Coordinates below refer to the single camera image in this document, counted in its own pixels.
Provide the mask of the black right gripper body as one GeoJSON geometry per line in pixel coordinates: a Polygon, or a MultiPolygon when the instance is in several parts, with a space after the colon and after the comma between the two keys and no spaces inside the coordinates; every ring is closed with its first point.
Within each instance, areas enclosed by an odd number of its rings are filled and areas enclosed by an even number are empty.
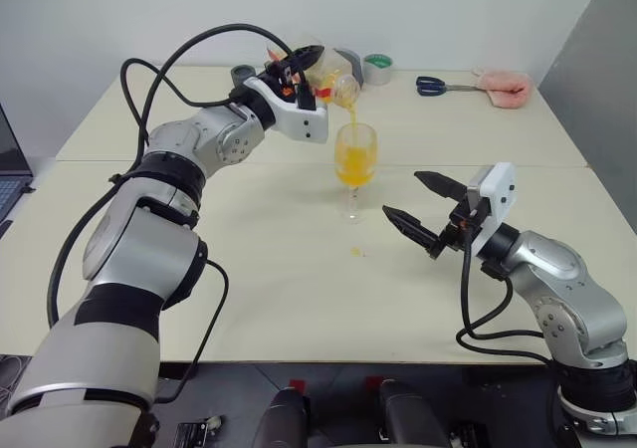
{"type": "Polygon", "coordinates": [[[482,232],[483,224],[490,214],[491,204],[488,198],[481,197],[477,206],[471,209],[468,197],[464,197],[452,210],[449,222],[428,250],[429,256],[437,259],[446,248],[464,250],[466,237],[473,243],[482,232]]]}

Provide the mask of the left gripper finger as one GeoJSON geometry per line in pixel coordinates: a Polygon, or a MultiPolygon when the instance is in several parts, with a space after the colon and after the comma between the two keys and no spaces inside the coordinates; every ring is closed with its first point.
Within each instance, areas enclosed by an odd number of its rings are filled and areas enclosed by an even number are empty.
{"type": "Polygon", "coordinates": [[[290,56],[290,62],[297,69],[309,69],[315,65],[324,52],[323,45],[307,45],[297,48],[290,56]]]}

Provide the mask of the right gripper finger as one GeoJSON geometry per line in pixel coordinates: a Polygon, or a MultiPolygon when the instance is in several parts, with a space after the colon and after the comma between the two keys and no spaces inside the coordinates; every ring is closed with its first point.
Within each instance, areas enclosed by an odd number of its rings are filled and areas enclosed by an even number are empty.
{"type": "Polygon", "coordinates": [[[405,237],[430,252],[439,242],[438,236],[406,211],[383,205],[382,211],[389,222],[405,237]]]}
{"type": "Polygon", "coordinates": [[[443,198],[461,202],[467,195],[467,186],[435,171],[415,171],[414,176],[430,191],[443,198]]]}

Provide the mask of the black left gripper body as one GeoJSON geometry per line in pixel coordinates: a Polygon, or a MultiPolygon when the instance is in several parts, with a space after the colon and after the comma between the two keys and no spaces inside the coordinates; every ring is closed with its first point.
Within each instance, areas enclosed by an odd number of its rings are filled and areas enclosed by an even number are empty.
{"type": "Polygon", "coordinates": [[[263,80],[275,95],[283,101],[297,101],[305,96],[299,72],[303,69],[302,58],[292,55],[265,65],[263,80]]]}

